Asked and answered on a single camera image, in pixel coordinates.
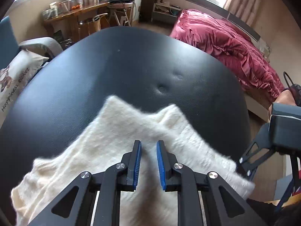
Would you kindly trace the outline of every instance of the person's hand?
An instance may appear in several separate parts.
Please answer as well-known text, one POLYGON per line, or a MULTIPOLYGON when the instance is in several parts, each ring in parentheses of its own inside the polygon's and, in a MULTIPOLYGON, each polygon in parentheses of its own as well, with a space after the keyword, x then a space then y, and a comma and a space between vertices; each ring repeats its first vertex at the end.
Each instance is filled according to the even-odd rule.
MULTIPOLYGON (((284 105, 294 105, 296 106, 294 97, 290 90, 285 90, 279 94, 278 98, 275 100, 275 103, 281 103, 284 105)), ((272 105, 268 108, 268 118, 270 119, 272 112, 272 105)))

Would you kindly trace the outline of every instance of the round table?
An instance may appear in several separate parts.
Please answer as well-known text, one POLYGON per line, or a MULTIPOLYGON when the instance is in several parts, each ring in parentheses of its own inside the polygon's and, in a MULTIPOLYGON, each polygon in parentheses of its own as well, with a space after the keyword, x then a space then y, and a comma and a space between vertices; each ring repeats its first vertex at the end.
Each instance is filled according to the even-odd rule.
POLYGON ((176 104, 214 149, 235 161, 249 145, 243 91, 222 63, 163 34, 125 26, 104 29, 42 69, 0 129, 0 207, 11 223, 10 191, 33 160, 60 154, 109 95, 145 112, 176 104))

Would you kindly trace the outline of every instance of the red blanket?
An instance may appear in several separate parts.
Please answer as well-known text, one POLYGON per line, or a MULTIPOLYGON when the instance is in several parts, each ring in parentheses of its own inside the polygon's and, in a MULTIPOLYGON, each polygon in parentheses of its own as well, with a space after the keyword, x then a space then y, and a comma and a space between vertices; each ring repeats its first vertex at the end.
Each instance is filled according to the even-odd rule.
POLYGON ((252 87, 264 89, 273 102, 284 89, 278 74, 250 37, 227 20, 214 19, 193 9, 183 10, 170 36, 221 61, 245 91, 252 87))

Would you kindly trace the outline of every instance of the metal screw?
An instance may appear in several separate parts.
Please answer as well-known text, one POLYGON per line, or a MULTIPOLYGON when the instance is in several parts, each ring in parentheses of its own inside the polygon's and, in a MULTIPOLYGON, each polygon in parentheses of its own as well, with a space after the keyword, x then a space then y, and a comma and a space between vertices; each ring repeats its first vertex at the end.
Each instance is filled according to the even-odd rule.
POLYGON ((182 164, 182 163, 175 163, 175 164, 173 165, 173 167, 174 167, 175 169, 182 169, 182 168, 183 168, 183 164, 182 164))
POLYGON ((90 173, 89 173, 89 172, 82 172, 82 173, 80 174, 80 177, 81 177, 81 178, 87 178, 87 177, 90 177, 90 173))
POLYGON ((212 179, 215 179, 218 177, 217 173, 216 172, 210 172, 209 173, 209 177, 212 178, 212 179))
POLYGON ((124 163, 118 163, 118 164, 116 164, 116 168, 117 169, 123 169, 123 168, 125 168, 125 164, 124 163))

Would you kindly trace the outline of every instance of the white towel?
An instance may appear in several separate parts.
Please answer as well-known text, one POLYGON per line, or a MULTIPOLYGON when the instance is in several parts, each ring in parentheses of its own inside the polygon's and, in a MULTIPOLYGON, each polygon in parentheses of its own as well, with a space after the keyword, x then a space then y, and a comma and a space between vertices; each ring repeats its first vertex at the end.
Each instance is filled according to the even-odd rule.
POLYGON ((193 171, 216 171, 246 199, 254 184, 237 173, 236 164, 212 149, 176 105, 144 114, 116 96, 109 97, 97 117, 58 157, 34 160, 33 169, 11 192, 17 225, 27 225, 82 171, 105 171, 142 142, 137 190, 121 193, 120 225, 177 225, 177 193, 160 185, 156 143, 193 171))

